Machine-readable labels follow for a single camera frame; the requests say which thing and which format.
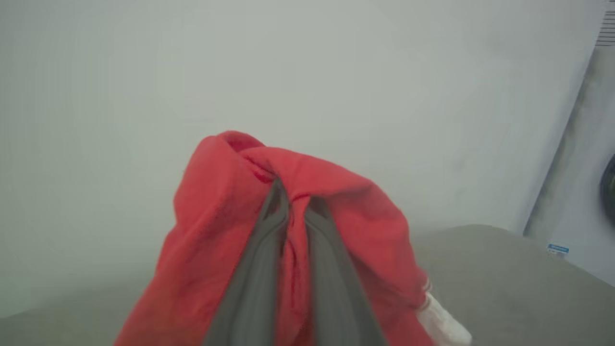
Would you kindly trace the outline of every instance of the clothing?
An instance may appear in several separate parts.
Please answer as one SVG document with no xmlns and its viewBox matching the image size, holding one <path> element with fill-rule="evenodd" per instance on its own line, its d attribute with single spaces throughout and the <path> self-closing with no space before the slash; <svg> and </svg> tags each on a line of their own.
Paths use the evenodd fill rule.
<svg viewBox="0 0 615 346">
<path fill-rule="evenodd" d="M 472 335 L 446 311 L 431 293 L 426 308 L 417 314 L 419 322 L 436 346 L 470 346 Z"/>
<path fill-rule="evenodd" d="M 384 192 L 333 163 L 225 132 L 203 139 L 192 155 L 175 195 L 177 223 L 116 346 L 200 345 L 276 177 L 291 204 L 276 345 L 313 344 L 303 222 L 310 196 L 326 200 L 389 344 L 432 344 L 416 316 L 427 277 L 406 219 Z"/>
</svg>

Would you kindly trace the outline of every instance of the black round object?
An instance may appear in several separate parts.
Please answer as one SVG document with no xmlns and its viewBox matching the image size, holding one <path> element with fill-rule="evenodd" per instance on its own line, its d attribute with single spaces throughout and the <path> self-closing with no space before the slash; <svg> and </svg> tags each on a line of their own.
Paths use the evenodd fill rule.
<svg viewBox="0 0 615 346">
<path fill-rule="evenodd" d="M 606 216 L 615 225 L 615 155 L 600 180 L 600 199 Z"/>
</svg>

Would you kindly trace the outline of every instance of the blue sticker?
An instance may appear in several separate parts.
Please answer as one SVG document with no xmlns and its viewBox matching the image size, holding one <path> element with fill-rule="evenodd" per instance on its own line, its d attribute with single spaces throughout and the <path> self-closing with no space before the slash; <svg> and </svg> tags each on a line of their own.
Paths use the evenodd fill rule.
<svg viewBox="0 0 615 346">
<path fill-rule="evenodd" d="M 547 249 L 554 250 L 557 252 L 565 252 L 565 253 L 570 252 L 570 249 L 568 249 L 567 247 L 563 247 L 563 246 L 559 246 L 555 244 L 549 244 L 549 246 L 547 246 Z"/>
</svg>

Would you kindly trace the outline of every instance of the gray floor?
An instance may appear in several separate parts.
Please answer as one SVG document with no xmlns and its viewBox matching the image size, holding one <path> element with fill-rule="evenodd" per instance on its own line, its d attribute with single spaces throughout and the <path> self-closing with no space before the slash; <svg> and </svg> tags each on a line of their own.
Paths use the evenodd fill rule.
<svg viewBox="0 0 615 346">
<path fill-rule="evenodd" d="M 475 345 L 615 345 L 615 289 L 503 230 L 412 237 L 434 295 Z M 0 320 L 6 346 L 111 345 L 147 283 L 84 292 Z"/>
</svg>

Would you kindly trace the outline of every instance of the red fabric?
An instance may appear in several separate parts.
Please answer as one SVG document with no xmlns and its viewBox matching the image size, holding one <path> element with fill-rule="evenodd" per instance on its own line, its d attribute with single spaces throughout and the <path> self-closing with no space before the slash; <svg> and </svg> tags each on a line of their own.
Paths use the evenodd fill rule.
<svg viewBox="0 0 615 346">
<path fill-rule="evenodd" d="M 177 224 L 116 346 L 201 344 L 275 176 L 292 204 L 276 345 L 313 345 L 302 222 L 310 196 L 327 200 L 390 345 L 431 345 L 416 319 L 427 278 L 404 216 L 380 188 L 333 163 L 225 132 L 203 139 L 192 155 L 175 195 Z"/>
</svg>

